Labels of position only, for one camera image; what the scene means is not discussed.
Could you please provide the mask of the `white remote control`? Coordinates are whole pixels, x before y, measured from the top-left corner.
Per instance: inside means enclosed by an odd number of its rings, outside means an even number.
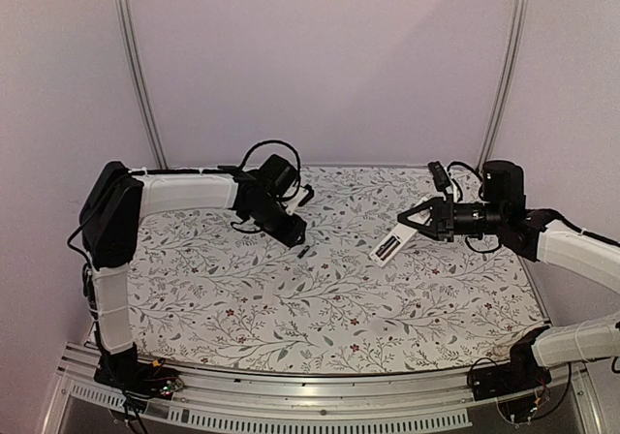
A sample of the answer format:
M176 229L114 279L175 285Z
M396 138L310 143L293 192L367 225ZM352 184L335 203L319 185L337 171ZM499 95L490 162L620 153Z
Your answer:
M419 232L418 225L425 227L429 223L430 209L420 208L428 201L428 197L422 197L415 206L396 216L396 225L369 253L374 264L384 267Z

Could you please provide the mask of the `blue battery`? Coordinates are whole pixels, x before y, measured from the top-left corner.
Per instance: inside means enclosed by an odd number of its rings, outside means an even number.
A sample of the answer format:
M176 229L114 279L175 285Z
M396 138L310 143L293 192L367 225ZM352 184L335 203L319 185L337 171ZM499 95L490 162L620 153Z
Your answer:
M392 235L382 245L378 247L375 254L377 257L382 258L388 254L388 251L390 251L393 247L398 246L399 244L400 240L396 236Z
M310 250L310 245L306 245L297 255L299 259L302 259Z

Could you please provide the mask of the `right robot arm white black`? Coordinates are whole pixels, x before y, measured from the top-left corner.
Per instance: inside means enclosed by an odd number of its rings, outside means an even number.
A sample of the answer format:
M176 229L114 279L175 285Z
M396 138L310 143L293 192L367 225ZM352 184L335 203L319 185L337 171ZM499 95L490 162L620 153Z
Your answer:
M557 210L527 208L524 171L513 162L489 160L479 179L480 201L435 197L399 213L398 223L435 241L494 235L520 258L559 266L619 291L617 241L578 227ZM617 313L576 325L540 327L511 346L501 383L521 391L537 378L539 367L611 357L619 357Z

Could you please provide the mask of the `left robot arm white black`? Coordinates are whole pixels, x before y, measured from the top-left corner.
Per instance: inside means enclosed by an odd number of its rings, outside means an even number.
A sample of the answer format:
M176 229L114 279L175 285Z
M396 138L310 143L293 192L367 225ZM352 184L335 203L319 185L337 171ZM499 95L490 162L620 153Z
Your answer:
M229 210L242 222L288 248L305 240L298 208L314 196L300 167L274 154L258 168L131 170L107 163L79 214L67 245L85 260L84 290L96 322L97 344L112 356L108 375L124 389L143 382L143 368L124 352L134 348L130 330L128 275L141 223L176 211Z

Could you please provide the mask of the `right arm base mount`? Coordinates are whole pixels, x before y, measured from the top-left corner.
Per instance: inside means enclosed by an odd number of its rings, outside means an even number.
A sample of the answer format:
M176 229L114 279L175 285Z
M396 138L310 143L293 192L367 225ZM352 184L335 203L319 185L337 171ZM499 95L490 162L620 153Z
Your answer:
M542 388L551 381L550 372L537 364L532 344L526 340L511 347L508 362L498 363L489 356L479 358L470 366L466 378L475 401Z

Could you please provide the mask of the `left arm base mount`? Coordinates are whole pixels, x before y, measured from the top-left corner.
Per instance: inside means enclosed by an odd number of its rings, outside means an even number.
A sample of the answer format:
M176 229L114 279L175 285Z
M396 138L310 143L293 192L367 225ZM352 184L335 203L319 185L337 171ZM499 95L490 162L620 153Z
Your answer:
M180 373L167 367L164 358L149 362L139 361L136 346L119 354L101 350L94 381L144 399L170 400L185 387Z

